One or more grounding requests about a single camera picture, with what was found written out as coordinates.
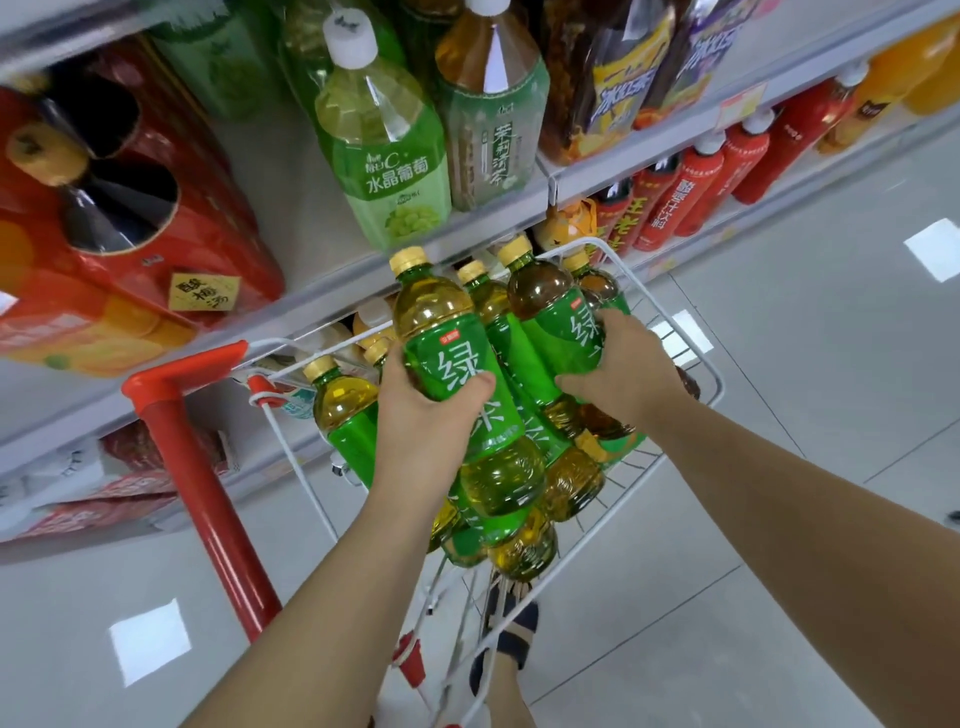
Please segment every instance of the forearm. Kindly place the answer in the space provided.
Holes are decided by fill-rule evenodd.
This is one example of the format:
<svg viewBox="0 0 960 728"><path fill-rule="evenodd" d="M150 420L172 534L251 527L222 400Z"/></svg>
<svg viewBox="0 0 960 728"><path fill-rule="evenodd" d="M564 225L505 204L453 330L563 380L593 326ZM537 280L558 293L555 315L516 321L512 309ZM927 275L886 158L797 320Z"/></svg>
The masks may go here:
<svg viewBox="0 0 960 728"><path fill-rule="evenodd" d="M183 724L362 728L423 565L433 513L374 487L280 615Z"/></svg>
<svg viewBox="0 0 960 728"><path fill-rule="evenodd" d="M651 437L821 655L886 725L955 725L960 536L673 404Z"/></svg>

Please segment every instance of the black sandal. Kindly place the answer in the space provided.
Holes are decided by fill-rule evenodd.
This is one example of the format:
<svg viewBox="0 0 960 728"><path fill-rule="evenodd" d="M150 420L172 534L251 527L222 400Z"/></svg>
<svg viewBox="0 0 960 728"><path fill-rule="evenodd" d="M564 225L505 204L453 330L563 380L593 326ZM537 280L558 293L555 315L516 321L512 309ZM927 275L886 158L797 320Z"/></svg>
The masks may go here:
<svg viewBox="0 0 960 728"><path fill-rule="evenodd" d="M493 613L496 611L496 604L500 600L501 585L502 581L498 580L490 587L490 594L487 597L487 609L484 613L484 636L490 634ZM514 588L522 588L523 586L526 585L515 583L510 591L507 592L503 605L503 615L501 615L501 617L509 615L520 599L523 599L523 597L517 599L516 594L514 594ZM530 642L532 641L533 634L537 632L539 622L540 606L536 601L533 601L524 607L523 611L516 616L516 619L508 624L503 632L500 633L496 641L496 651L514 658L517 668L523 669L527 664L527 655L530 654ZM483 678L484 657L486 657L487 652L488 650L485 649L483 653L473 661L473 665L470 666L470 690L474 695L480 691L480 680Z"/></svg>

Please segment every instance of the floor tile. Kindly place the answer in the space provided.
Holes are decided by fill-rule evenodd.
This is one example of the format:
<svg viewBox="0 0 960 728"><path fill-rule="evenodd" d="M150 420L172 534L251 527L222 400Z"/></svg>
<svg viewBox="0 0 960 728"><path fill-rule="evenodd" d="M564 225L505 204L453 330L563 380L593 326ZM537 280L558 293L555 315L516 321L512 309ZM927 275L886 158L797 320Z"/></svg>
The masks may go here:
<svg viewBox="0 0 960 728"><path fill-rule="evenodd" d="M879 728L745 567L532 711L551 728Z"/></svg>

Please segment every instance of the orange bottle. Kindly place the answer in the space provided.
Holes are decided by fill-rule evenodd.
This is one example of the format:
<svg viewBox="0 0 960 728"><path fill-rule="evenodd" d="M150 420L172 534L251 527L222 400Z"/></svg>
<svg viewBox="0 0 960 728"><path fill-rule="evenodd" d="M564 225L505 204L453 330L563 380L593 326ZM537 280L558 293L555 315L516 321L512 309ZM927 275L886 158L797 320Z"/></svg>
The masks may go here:
<svg viewBox="0 0 960 728"><path fill-rule="evenodd" d="M960 14L931 25L870 59L854 94L856 109L817 144L822 155L849 149L880 116L940 70L960 30Z"/></svg>

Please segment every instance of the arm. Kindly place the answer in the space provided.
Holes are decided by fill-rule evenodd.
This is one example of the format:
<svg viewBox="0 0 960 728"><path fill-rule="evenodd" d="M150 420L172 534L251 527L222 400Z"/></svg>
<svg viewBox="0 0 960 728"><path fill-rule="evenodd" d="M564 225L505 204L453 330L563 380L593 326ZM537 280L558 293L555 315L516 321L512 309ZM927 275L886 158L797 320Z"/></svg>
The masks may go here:
<svg viewBox="0 0 960 728"><path fill-rule="evenodd" d="M362 728L417 584L430 527L492 375L433 402L395 346L379 397L376 475L360 515L183 728Z"/></svg>
<svg viewBox="0 0 960 728"><path fill-rule="evenodd" d="M660 340L604 312L607 347L558 377L647 432L763 586L891 728L955 726L960 535L828 473L688 397Z"/></svg>

